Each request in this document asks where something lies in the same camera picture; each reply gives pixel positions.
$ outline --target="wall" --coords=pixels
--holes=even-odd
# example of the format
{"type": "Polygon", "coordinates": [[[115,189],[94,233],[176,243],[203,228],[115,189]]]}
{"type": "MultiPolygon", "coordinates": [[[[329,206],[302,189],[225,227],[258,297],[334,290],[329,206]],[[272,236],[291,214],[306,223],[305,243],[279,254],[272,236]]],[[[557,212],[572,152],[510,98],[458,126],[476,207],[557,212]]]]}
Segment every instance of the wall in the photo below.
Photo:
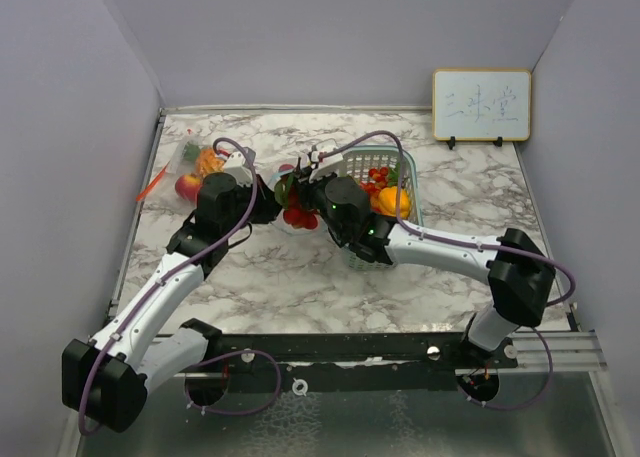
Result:
{"type": "Polygon", "coordinates": [[[427,105],[438,67],[533,68],[571,2],[108,1],[172,106],[427,105]]]}
{"type": "Polygon", "coordinates": [[[552,251],[578,277],[640,452],[640,8],[575,0],[534,72],[522,154],[552,251]]]}
{"type": "Polygon", "coordinates": [[[102,0],[0,0],[0,454],[55,455],[160,102],[102,0]]]}

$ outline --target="table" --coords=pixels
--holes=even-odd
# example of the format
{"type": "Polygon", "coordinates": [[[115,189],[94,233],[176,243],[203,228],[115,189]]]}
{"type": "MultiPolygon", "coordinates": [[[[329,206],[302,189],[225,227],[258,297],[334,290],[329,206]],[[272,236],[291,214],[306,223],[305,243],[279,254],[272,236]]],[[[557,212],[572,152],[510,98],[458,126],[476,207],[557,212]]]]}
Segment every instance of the table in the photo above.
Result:
{"type": "MultiPolygon", "coordinates": [[[[169,161],[188,129],[208,143],[226,136],[251,147],[258,171],[266,173],[325,139],[341,144],[372,130],[389,130],[417,163],[425,226],[480,235],[518,227],[545,248],[514,146],[473,143],[450,151],[433,139],[430,113],[168,115],[152,175],[169,161]]],[[[384,138],[370,142],[388,143],[384,138]]],[[[169,192],[144,203],[119,308],[149,278],[188,215],[188,208],[176,210],[176,199],[169,192]]],[[[292,236],[274,226],[255,226],[251,239],[185,299],[162,333],[172,334],[192,317],[235,333],[461,331],[491,299],[487,286],[432,268],[354,271],[340,252],[326,232],[292,236]]],[[[547,309],[541,328],[567,330],[564,308],[547,309]]]]}

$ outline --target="small whiteboard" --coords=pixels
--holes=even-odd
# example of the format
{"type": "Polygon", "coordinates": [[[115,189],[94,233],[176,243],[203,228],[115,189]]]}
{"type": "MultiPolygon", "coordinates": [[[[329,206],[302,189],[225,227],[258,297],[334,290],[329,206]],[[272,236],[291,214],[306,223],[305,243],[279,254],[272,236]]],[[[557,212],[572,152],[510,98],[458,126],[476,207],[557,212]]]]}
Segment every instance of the small whiteboard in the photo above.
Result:
{"type": "Polygon", "coordinates": [[[433,73],[437,140],[527,140],[531,72],[526,69],[439,69],[433,73]]]}

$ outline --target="marble tabletop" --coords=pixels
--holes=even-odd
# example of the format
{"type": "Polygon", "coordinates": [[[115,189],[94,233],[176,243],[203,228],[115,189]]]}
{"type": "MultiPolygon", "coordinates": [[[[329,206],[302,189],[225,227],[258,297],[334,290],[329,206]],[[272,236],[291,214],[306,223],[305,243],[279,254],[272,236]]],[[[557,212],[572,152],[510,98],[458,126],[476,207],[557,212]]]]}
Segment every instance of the marble tabletop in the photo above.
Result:
{"type": "MultiPolygon", "coordinates": [[[[416,161],[426,227],[475,235],[518,227],[545,248],[514,146],[476,143],[450,151],[434,141],[429,113],[168,115],[153,175],[188,129],[206,143],[226,136],[251,147],[258,172],[267,174],[327,138],[347,143],[372,130],[389,130],[416,161]]],[[[149,278],[188,215],[176,199],[172,192],[157,192],[144,203],[119,308],[149,278]]],[[[192,317],[227,333],[463,330],[473,312],[491,300],[486,285],[467,277],[415,265],[355,271],[340,252],[326,231],[301,236],[273,225],[254,226],[253,236],[182,302],[162,333],[175,332],[192,317]]],[[[547,309],[541,328],[568,330],[564,309],[547,309]]]]}

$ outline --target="yellow frame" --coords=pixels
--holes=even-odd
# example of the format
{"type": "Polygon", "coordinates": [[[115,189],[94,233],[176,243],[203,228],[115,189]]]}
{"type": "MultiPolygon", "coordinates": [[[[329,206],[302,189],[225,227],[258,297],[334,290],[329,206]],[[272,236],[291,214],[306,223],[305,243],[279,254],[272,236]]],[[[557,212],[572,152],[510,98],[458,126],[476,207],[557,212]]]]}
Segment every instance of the yellow frame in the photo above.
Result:
{"type": "MultiPolygon", "coordinates": [[[[436,139],[439,142],[446,142],[448,141],[451,137],[438,137],[436,135],[436,74],[438,72],[526,72],[527,74],[529,74],[529,115],[527,117],[527,129],[528,129],[528,133],[527,136],[524,138],[514,138],[514,137],[502,137],[502,140],[505,142],[524,142],[525,140],[527,140],[530,136],[531,136],[531,71],[529,69],[519,69],[519,68],[515,68],[515,69],[511,69],[511,68],[507,68],[507,67],[497,67],[497,68],[491,68],[491,67],[452,67],[452,68],[442,68],[442,69],[436,69],[433,72],[433,82],[432,82],[432,100],[433,100],[433,106],[432,106],[432,113],[431,115],[433,116],[433,138],[436,139]]],[[[485,139],[485,138],[481,138],[481,139],[459,139],[458,137],[456,137],[456,142],[493,142],[495,139],[485,139]]]]}

